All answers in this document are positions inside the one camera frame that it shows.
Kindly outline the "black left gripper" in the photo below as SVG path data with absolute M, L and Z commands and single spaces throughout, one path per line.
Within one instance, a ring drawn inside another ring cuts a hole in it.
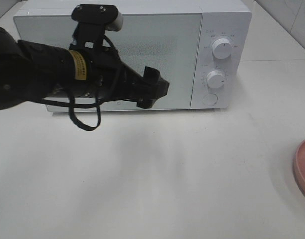
M 137 100 L 137 106 L 150 109 L 166 96 L 170 83 L 160 72 L 146 66 L 143 78 L 122 62 L 113 47 L 48 47 L 47 71 L 52 76 L 50 98 L 95 98 L 99 102 Z

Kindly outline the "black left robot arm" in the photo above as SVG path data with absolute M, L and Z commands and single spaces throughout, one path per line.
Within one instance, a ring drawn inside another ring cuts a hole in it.
M 130 101 L 143 109 L 168 92 L 158 70 L 138 74 L 122 62 L 108 38 L 85 33 L 79 24 L 68 49 L 15 40 L 0 27 L 0 110 L 30 101 L 45 105 L 94 108 Z

